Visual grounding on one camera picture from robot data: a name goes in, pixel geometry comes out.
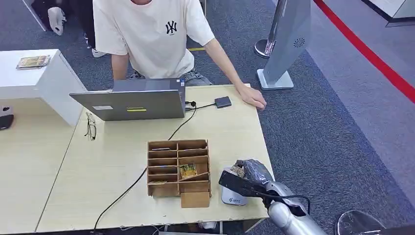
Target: laptop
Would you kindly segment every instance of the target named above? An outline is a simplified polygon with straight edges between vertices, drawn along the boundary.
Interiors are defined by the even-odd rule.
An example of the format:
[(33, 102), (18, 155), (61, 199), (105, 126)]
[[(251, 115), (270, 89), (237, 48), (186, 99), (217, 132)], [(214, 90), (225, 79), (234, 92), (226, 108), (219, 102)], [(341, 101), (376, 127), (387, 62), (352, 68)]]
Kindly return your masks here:
[(184, 79), (114, 81), (112, 91), (71, 93), (104, 121), (184, 118)]

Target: white t-shirt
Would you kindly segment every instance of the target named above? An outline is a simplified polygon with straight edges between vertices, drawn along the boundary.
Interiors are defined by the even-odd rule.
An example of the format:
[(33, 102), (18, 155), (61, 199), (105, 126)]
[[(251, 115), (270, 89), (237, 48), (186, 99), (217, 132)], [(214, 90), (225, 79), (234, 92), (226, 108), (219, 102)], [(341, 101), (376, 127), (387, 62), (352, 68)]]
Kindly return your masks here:
[(147, 78), (180, 77), (194, 67), (186, 35), (204, 46), (214, 35), (199, 0), (94, 0), (96, 49), (130, 55)]

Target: metal stand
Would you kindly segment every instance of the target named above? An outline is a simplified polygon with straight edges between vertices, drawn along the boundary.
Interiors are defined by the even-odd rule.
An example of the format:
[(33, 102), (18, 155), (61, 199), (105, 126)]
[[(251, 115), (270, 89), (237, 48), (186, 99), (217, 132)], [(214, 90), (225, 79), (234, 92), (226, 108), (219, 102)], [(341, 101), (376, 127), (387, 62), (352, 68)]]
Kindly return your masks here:
[(268, 39), (261, 39), (255, 43), (255, 52), (257, 55), (265, 59), (270, 58), (271, 52), (274, 49), (275, 40), (277, 39), (278, 9), (281, 8), (282, 2), (283, 1), (279, 0), (277, 3), (277, 9), (275, 10), (274, 19), (271, 25), (271, 31)]
[(268, 58), (265, 68), (257, 71), (262, 89), (294, 87), (287, 70), (309, 44), (310, 5), (310, 0), (278, 0), (268, 39), (255, 44), (256, 53)]
[(279, 90), (279, 89), (291, 89), (294, 87), (293, 80), (286, 71), (275, 83), (267, 83), (264, 76), (264, 70), (257, 70), (259, 82), (263, 90)]
[(343, 213), (334, 228), (335, 235), (378, 235), (385, 226), (361, 211)]

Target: eyeglasses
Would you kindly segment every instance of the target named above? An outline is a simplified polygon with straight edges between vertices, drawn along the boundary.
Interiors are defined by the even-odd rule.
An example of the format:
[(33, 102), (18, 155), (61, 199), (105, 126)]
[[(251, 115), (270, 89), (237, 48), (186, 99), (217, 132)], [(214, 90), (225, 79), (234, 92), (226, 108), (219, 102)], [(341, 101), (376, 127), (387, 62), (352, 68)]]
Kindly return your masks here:
[(88, 118), (88, 123), (87, 123), (87, 133), (85, 134), (85, 136), (89, 136), (90, 140), (94, 141), (96, 137), (95, 119), (93, 118), (93, 115), (90, 113), (86, 113), (86, 115)]

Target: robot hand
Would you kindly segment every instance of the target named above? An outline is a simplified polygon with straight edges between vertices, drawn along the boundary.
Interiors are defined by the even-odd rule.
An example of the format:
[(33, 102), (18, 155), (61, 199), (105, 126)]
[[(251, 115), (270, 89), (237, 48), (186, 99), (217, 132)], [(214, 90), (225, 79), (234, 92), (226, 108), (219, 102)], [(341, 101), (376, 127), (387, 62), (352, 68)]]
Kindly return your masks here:
[(244, 169), (244, 178), (223, 171), (220, 185), (245, 197), (262, 198), (271, 220), (286, 235), (326, 235), (298, 201), (297, 197), (304, 196), (294, 195), (286, 185), (275, 182), (262, 163), (238, 160), (235, 165)]

